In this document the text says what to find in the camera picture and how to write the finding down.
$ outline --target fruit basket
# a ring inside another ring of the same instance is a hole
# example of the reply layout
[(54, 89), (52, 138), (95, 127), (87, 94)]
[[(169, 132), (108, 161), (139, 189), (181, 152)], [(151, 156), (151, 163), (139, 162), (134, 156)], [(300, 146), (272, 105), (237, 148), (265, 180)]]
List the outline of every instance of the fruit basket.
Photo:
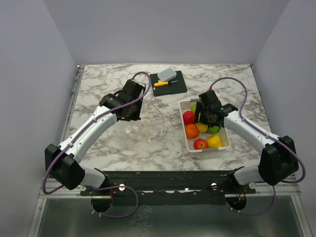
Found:
[(190, 111), (191, 110), (191, 106), (195, 105), (196, 102), (199, 101), (199, 99), (191, 99), (191, 100), (181, 100), (179, 102), (180, 105), (180, 114), (181, 114), (181, 121), (182, 121), (182, 128), (183, 128), (183, 132), (184, 132), (184, 137), (186, 139), (186, 143), (187, 143), (187, 148), (189, 152), (195, 153), (195, 152), (210, 152), (210, 151), (219, 151), (219, 150), (224, 150), (224, 149), (228, 149), (229, 147), (231, 147), (231, 143), (227, 134), (227, 131), (225, 128), (221, 127), (219, 129), (219, 131), (215, 134), (221, 137), (222, 140), (222, 147), (218, 147), (218, 148), (207, 148), (207, 149), (201, 149), (201, 150), (195, 150), (194, 149), (194, 141), (196, 139), (204, 139), (207, 140), (207, 138), (209, 136), (212, 136), (213, 134), (209, 134), (209, 133), (199, 133), (198, 136), (195, 139), (188, 139), (186, 136), (186, 131), (185, 131), (185, 127), (186, 125), (184, 124), (183, 121), (183, 117), (182, 115), (186, 112), (186, 111)]

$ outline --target green apple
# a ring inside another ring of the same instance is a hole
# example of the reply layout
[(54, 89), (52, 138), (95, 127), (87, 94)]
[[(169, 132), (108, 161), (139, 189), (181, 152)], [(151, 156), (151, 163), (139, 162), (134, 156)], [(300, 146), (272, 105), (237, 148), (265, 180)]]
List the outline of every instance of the green apple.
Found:
[(192, 106), (191, 106), (191, 111), (192, 111), (193, 113), (195, 113), (195, 112), (196, 112), (196, 108), (197, 108), (197, 105), (192, 105)]
[(206, 132), (210, 134), (215, 134), (215, 133), (218, 133), (218, 131), (219, 131), (219, 127), (214, 126), (214, 127), (208, 127)]

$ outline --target red apple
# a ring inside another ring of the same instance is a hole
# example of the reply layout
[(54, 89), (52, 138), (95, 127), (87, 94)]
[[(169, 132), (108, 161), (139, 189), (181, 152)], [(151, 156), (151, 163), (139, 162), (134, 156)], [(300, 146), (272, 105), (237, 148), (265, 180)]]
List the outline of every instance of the red apple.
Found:
[(194, 142), (193, 147), (196, 150), (206, 149), (206, 148), (208, 148), (208, 143), (207, 143), (207, 141), (205, 141), (203, 139), (197, 139)]
[(194, 123), (194, 113), (192, 111), (186, 111), (183, 115), (183, 122), (186, 124), (186, 125), (189, 125), (189, 124), (193, 124)]

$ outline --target wall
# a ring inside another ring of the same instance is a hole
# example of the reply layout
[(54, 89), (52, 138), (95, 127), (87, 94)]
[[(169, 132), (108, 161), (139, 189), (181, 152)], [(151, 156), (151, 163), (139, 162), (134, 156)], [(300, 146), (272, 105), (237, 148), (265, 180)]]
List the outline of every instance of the wall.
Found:
[(254, 63), (288, 0), (44, 0), (77, 64)]
[(300, 184), (316, 235), (316, 1), (291, 0), (256, 60), (253, 72), (272, 130), (288, 134), (307, 168)]
[(0, 32), (0, 235), (26, 236), (77, 67), (41, 0), (2, 0)]

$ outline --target marble surface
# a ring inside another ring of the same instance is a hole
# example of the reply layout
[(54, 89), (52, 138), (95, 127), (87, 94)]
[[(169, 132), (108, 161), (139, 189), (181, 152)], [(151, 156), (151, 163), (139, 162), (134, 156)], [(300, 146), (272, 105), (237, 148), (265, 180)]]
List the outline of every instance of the marble surface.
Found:
[[(98, 106), (102, 97), (123, 87), (138, 71), (158, 73), (172, 67), (181, 70), (187, 93), (154, 97), (152, 89), (145, 97), (164, 114), (164, 129), (148, 142), (135, 141), (122, 132), (121, 122), (108, 129), (88, 150), (82, 166), (102, 170), (231, 170), (259, 161), (258, 153), (243, 139), (228, 131), (231, 147), (225, 151), (189, 153), (185, 143), (179, 112), (179, 101), (197, 98), (210, 84), (225, 76), (241, 80), (248, 89), (243, 114), (266, 130), (270, 130), (250, 65), (91, 65), (86, 66), (70, 124), (70, 134), (77, 130)], [(145, 76), (137, 82), (148, 83)], [(222, 104), (240, 107), (244, 99), (242, 87), (235, 81), (222, 80), (214, 86)]]

